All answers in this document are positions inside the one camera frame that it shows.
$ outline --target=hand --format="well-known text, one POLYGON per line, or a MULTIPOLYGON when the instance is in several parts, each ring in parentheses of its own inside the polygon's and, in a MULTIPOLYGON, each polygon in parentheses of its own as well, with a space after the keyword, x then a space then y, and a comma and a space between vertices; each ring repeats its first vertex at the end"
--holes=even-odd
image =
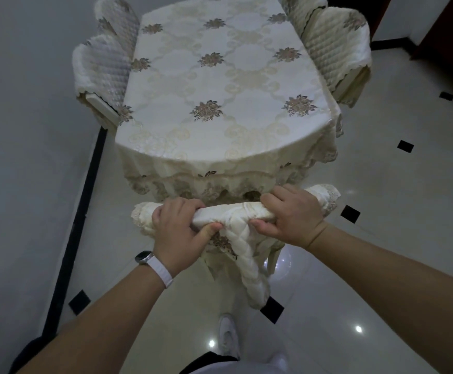
POLYGON ((261 195, 261 202, 277 218, 275 224, 249 221, 262 235, 307 249, 327 226, 317 198, 295 186, 275 186, 271 193, 261 195))
POLYGON ((198 199, 168 198, 154 210, 154 255, 176 277, 200 257, 211 237, 223 228, 221 223, 210 223, 198 233, 190 228, 193 215, 205 207, 198 199))

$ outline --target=floral tablecloth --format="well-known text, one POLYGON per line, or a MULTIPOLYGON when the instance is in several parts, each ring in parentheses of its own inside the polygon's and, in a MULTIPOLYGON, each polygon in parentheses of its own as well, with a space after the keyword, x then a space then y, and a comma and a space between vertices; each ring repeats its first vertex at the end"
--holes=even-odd
POLYGON ((189 0, 142 16, 116 146, 157 201, 255 201, 336 157, 341 112, 278 0, 189 0))

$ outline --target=forearm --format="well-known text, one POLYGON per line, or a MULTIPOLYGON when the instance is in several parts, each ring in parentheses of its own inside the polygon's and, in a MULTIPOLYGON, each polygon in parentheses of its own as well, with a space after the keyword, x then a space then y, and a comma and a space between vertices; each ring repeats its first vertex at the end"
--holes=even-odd
POLYGON ((453 277, 331 225, 308 250, 436 370, 453 372, 453 277))
POLYGON ((118 373, 164 289, 152 268, 138 266, 20 373, 118 373))

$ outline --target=watch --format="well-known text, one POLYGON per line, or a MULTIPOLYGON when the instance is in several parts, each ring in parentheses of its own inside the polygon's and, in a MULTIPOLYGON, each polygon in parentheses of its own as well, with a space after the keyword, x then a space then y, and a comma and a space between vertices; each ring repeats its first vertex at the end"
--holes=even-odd
POLYGON ((135 261, 140 265, 150 266, 166 285, 166 289, 173 283, 173 277, 167 271, 166 267, 159 261, 151 251, 143 251, 135 257, 135 261))

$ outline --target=shoe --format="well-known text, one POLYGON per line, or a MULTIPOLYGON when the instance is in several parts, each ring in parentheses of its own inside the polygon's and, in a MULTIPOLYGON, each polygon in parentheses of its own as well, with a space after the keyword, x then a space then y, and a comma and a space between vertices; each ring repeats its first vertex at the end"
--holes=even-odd
POLYGON ((222 356, 240 359, 237 328, 230 314, 223 314, 219 317, 218 348, 222 356))
POLYGON ((283 353, 275 353, 268 364, 276 366, 283 372, 289 372, 289 360, 283 353))

